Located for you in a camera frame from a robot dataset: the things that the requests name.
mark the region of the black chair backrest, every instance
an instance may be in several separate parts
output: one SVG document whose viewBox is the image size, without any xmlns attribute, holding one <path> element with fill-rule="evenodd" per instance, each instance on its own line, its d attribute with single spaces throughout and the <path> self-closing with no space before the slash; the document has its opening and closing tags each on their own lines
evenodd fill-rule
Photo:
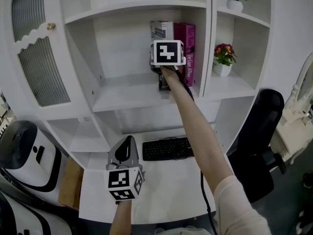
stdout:
<svg viewBox="0 0 313 235">
<path fill-rule="evenodd" d="M 284 99 L 279 92 L 262 90 L 258 103 L 252 107 L 238 135 L 237 150 L 246 155 L 264 151 L 282 116 L 283 108 Z"/>
</svg>

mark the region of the white sleeve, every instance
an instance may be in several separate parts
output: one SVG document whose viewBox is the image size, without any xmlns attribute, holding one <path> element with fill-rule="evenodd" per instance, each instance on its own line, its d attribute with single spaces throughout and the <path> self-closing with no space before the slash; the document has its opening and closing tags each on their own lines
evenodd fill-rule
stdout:
<svg viewBox="0 0 313 235">
<path fill-rule="evenodd" d="M 267 221 L 252 208 L 236 176 L 229 176 L 219 183 L 214 200 L 218 234 L 270 235 Z"/>
</svg>

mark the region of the keyboard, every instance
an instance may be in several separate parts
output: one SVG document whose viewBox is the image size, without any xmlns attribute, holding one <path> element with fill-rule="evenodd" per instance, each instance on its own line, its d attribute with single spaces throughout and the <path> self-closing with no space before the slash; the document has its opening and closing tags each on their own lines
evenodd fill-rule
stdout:
<svg viewBox="0 0 313 235">
<path fill-rule="evenodd" d="M 142 158 L 145 161 L 178 160 L 193 156 L 187 138 L 165 139 L 142 144 Z"/>
</svg>

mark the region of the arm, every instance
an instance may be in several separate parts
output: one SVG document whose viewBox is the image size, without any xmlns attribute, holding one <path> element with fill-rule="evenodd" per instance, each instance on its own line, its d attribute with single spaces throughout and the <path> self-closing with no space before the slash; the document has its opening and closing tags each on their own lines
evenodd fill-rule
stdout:
<svg viewBox="0 0 313 235">
<path fill-rule="evenodd" d="M 114 220 L 110 229 L 110 235 L 130 235 L 132 201 L 121 201 L 116 209 Z"/>
<path fill-rule="evenodd" d="M 233 173 L 210 124 L 182 86 L 175 72 L 163 67 L 161 70 L 175 98 L 197 164 L 211 191 L 214 192 L 219 182 Z"/>
</svg>

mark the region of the desk surface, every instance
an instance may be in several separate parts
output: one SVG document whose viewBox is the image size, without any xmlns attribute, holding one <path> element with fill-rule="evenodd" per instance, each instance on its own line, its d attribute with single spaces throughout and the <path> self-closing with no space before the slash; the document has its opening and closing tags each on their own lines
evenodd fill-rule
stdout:
<svg viewBox="0 0 313 235">
<path fill-rule="evenodd" d="M 177 221 L 207 213 L 200 186 L 200 170 L 195 158 L 168 161 L 143 161 L 142 143 L 145 137 L 133 135 L 139 163 L 146 171 L 145 182 L 138 199 L 133 200 L 132 224 L 152 224 Z M 204 181 L 204 189 L 212 212 L 213 195 Z M 112 223 L 116 204 L 105 189 L 103 171 L 86 170 L 80 198 L 79 217 Z"/>
</svg>

